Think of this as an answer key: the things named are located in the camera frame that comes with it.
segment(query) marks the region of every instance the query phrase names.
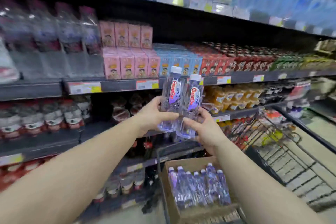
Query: hand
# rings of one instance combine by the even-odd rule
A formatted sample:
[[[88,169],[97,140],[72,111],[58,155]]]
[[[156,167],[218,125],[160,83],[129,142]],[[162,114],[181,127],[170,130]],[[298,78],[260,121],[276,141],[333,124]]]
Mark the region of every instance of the hand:
[[[158,125],[165,120],[176,120],[179,117],[175,112],[160,112],[159,104],[162,96],[157,96],[145,105],[136,115],[132,118],[137,120],[140,126],[138,137],[143,137],[150,129],[158,130]]]
[[[183,118],[183,122],[189,125],[198,133],[198,137],[195,139],[201,143],[208,153],[215,155],[215,148],[220,146],[225,139],[228,139],[218,124],[213,120],[211,114],[202,107],[198,109],[201,117],[204,119],[203,123],[191,120],[189,118]]]

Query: black metal bar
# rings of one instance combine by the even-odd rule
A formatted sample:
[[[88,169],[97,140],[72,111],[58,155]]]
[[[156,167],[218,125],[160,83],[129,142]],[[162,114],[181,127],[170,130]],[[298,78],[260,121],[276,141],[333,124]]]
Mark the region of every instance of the black metal bar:
[[[276,105],[272,105],[271,108],[278,111],[281,115],[283,115],[287,120],[292,122],[294,125],[296,125],[298,128],[302,129],[305,133],[313,137],[316,141],[318,141],[320,144],[325,146],[328,150],[330,150],[332,153],[336,154],[336,147],[323,139],[321,136],[316,134],[315,132],[311,131],[309,128],[307,128],[300,120],[293,118],[288,113],[284,112],[281,108],[279,108]]]

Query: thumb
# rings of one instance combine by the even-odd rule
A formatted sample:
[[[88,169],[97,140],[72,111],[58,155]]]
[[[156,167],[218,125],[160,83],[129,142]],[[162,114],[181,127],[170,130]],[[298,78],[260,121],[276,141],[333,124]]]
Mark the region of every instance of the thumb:
[[[176,120],[179,117],[177,112],[160,112],[160,120]]]
[[[191,119],[189,119],[189,118],[187,118],[187,117],[184,117],[184,118],[183,118],[183,122],[184,122],[185,124],[187,124],[188,126],[191,126],[191,128],[192,128],[193,130],[195,130],[197,133],[198,133],[199,130],[201,129],[201,124],[200,124],[200,123],[198,123],[197,121],[191,120]]]

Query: cardboard box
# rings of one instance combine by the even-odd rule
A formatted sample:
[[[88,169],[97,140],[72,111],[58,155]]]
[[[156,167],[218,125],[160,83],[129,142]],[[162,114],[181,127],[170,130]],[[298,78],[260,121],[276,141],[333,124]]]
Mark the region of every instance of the cardboard box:
[[[165,167],[161,173],[161,179],[164,187],[164,193],[167,200],[167,211],[170,218],[171,224],[194,224],[205,221],[211,217],[221,217],[229,213],[234,212],[238,208],[238,200],[234,194],[232,187],[229,186],[229,194],[231,197],[232,204],[222,206],[217,203],[213,205],[208,205],[206,207],[195,206],[187,209],[179,210],[175,204],[174,197],[172,195],[172,188],[168,178],[168,168],[182,166],[185,171],[200,171],[206,168],[208,163],[212,163],[217,169],[222,169],[217,158],[215,157],[205,157],[205,158],[188,158],[180,160],[171,160],[165,163]]]

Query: bottle cap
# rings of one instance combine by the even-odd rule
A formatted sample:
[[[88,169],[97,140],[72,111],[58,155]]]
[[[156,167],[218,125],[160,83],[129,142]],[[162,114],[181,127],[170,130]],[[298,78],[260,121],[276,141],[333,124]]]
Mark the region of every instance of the bottle cap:
[[[201,81],[202,79],[202,76],[200,74],[191,74],[190,75],[190,79],[193,80],[193,81]]]
[[[174,67],[172,66],[170,69],[171,73],[175,73],[175,74],[181,74],[182,73],[182,67]]]

